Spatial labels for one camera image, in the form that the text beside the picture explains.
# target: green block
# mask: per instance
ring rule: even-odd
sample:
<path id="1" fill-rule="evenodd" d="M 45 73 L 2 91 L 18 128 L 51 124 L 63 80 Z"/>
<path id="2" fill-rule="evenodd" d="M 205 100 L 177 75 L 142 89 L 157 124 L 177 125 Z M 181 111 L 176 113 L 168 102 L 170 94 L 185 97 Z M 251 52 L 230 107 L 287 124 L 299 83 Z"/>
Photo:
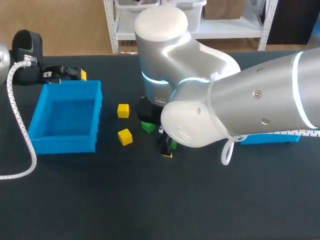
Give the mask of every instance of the green block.
<path id="1" fill-rule="evenodd" d="M 148 133 L 151 133 L 153 130 L 155 130 L 156 125 L 152 123 L 147 123 L 144 121 L 141 121 L 141 127 Z"/>
<path id="2" fill-rule="evenodd" d="M 177 142 L 175 140 L 172 140 L 171 148 L 172 148 L 172 150 L 176 150 L 177 149 Z"/>

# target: black table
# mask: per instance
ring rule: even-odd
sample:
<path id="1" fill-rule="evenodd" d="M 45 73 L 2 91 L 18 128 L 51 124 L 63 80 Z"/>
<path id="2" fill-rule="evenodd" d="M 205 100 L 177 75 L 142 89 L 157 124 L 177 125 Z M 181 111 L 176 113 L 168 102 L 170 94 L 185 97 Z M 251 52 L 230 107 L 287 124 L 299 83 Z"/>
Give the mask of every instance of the black table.
<path id="1" fill-rule="evenodd" d="M 231 54 L 242 69 L 290 52 Z M 236 145 L 221 164 L 225 141 L 178 145 L 159 154 L 154 136 L 117 118 L 119 103 L 144 95 L 138 56 L 47 57 L 82 67 L 102 81 L 95 154 L 39 155 L 30 175 L 0 181 L 1 240 L 213 240 L 320 238 L 320 139 Z M 41 86 L 15 86 L 28 127 Z M 0 88 L 0 174 L 26 170 L 30 156 L 5 86 Z M 129 128 L 133 144 L 117 132 Z"/>

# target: wooden wall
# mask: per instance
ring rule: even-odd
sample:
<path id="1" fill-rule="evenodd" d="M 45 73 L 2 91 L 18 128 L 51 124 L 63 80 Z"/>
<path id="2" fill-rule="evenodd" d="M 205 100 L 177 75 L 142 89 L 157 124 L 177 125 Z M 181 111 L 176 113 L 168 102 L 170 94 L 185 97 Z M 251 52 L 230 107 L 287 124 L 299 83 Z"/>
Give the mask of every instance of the wooden wall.
<path id="1" fill-rule="evenodd" d="M 0 0 L 0 41 L 11 49 L 18 30 L 37 32 L 43 54 L 112 54 L 103 0 Z"/>

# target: blue tray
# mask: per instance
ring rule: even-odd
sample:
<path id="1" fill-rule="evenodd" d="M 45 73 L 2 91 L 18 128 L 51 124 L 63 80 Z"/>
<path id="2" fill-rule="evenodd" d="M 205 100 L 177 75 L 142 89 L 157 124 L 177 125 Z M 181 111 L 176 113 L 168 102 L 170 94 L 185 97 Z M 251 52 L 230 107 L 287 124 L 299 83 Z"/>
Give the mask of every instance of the blue tray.
<path id="1" fill-rule="evenodd" d="M 254 134 L 249 135 L 245 140 L 241 141 L 241 145 L 249 144 L 275 144 L 275 143 L 292 143 L 298 142 L 300 136 L 285 134 Z"/>
<path id="2" fill-rule="evenodd" d="M 101 104 L 100 81 L 44 85 L 28 130 L 35 152 L 95 152 Z"/>

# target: black device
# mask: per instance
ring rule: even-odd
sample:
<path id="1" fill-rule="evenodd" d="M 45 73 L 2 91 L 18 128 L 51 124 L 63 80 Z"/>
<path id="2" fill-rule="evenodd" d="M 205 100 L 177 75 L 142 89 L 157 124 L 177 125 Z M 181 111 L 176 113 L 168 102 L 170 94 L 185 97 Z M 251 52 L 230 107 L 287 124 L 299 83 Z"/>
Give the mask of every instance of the black device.
<path id="1" fill-rule="evenodd" d="M 87 80 L 87 74 L 78 67 L 62 65 L 45 65 L 43 57 L 43 41 L 38 33 L 20 30 L 12 40 L 9 51 L 11 66 L 24 60 L 31 61 L 32 67 L 20 68 L 13 76 L 15 85 L 59 84 L 61 79 Z"/>

